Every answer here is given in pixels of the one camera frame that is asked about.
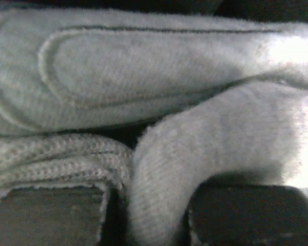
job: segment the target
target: textured cloth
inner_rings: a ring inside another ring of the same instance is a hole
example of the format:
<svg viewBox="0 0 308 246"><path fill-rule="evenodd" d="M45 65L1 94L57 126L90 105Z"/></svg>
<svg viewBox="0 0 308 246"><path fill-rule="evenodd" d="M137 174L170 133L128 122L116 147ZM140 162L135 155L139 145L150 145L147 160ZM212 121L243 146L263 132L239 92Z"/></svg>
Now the textured cloth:
<svg viewBox="0 0 308 246"><path fill-rule="evenodd" d="M0 197L109 179L128 191L130 236L161 246L208 178L308 187L307 24L3 8ZM107 138L24 137L173 113L146 131L132 165Z"/></svg>

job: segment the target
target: gray fabric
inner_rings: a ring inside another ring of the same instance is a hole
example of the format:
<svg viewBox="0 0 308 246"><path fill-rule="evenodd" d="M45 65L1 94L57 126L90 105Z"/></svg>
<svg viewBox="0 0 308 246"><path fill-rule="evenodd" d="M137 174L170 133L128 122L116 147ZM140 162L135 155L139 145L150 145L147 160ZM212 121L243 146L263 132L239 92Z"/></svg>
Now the gray fabric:
<svg viewBox="0 0 308 246"><path fill-rule="evenodd" d="M182 110L144 134L132 168L131 151L108 139L21 136ZM170 245L190 195L207 178L235 173L248 183L308 187L308 25L0 12L2 135L18 137L0 138L0 192L111 177L120 188L130 185L136 241Z"/></svg>

